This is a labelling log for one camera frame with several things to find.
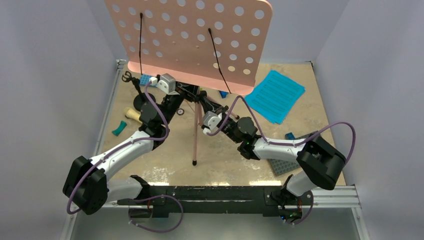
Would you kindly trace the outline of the beige toy microphone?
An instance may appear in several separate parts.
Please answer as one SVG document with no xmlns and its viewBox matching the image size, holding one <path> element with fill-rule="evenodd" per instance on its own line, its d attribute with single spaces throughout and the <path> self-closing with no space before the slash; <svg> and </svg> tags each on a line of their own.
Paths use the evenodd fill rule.
<svg viewBox="0 0 424 240">
<path fill-rule="evenodd" d="M 142 121 L 140 120 L 141 113 L 136 111 L 135 109 L 133 109 L 131 107 L 126 107 L 123 110 L 123 113 L 124 113 L 124 116 L 127 119 L 132 119 L 132 120 L 135 120 L 136 122 L 142 124 Z"/>
</svg>

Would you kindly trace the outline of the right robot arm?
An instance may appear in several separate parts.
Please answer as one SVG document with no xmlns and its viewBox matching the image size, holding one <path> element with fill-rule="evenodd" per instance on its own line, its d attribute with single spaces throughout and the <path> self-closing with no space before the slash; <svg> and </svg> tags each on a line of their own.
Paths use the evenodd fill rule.
<svg viewBox="0 0 424 240">
<path fill-rule="evenodd" d="M 308 138 L 272 139 L 264 136 L 255 116 L 230 117 L 233 107 L 222 106 L 202 91 L 195 98 L 203 111 L 202 130 L 207 136 L 225 134 L 238 144 L 237 150 L 248 160 L 282 160 L 297 163 L 301 172 L 287 178 L 280 196 L 288 204 L 304 193 L 321 188 L 333 190 L 348 158 L 316 132 Z"/>
</svg>

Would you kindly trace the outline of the pink music stand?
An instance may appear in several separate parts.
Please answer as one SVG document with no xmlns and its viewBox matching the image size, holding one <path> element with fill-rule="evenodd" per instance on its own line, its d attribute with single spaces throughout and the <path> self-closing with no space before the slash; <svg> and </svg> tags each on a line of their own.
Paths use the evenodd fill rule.
<svg viewBox="0 0 424 240">
<path fill-rule="evenodd" d="M 107 0 L 133 73 L 245 96 L 273 9 L 265 0 Z"/>
</svg>

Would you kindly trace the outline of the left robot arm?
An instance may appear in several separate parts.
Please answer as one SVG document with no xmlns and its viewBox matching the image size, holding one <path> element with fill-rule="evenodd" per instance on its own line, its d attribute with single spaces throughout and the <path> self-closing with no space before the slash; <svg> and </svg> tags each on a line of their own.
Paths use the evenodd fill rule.
<svg viewBox="0 0 424 240">
<path fill-rule="evenodd" d="M 129 177 L 123 183 L 112 184 L 111 178 L 138 157 L 150 153 L 165 142 L 170 133 L 169 124 L 184 101 L 194 102 L 199 86 L 178 82 L 175 87 L 157 83 L 166 93 L 157 103 L 147 90 L 138 95 L 141 126 L 129 138 L 110 150 L 86 158 L 77 157 L 71 164 L 62 192 L 68 197 L 69 215 L 83 211 L 96 213 L 105 203 L 131 199 L 138 205 L 146 203 L 149 191 L 141 180 Z"/>
</svg>

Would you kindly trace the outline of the blue sheet music page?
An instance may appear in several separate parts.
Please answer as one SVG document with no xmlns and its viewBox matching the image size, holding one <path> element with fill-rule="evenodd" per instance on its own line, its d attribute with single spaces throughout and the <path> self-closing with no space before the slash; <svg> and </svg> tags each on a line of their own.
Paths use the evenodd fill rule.
<svg viewBox="0 0 424 240">
<path fill-rule="evenodd" d="M 304 86 L 271 70 L 245 101 L 270 123 L 281 124 L 305 91 Z"/>
</svg>

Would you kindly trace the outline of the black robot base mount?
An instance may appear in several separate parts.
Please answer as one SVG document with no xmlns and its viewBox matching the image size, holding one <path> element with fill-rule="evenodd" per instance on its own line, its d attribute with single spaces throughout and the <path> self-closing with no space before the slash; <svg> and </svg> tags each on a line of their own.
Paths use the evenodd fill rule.
<svg viewBox="0 0 424 240">
<path fill-rule="evenodd" d="M 311 191 L 295 196 L 279 185 L 150 186 L 135 199 L 124 198 L 117 204 L 150 208 L 131 212 L 133 218 L 167 218 L 170 213 L 257 214 L 295 221 L 312 202 Z"/>
</svg>

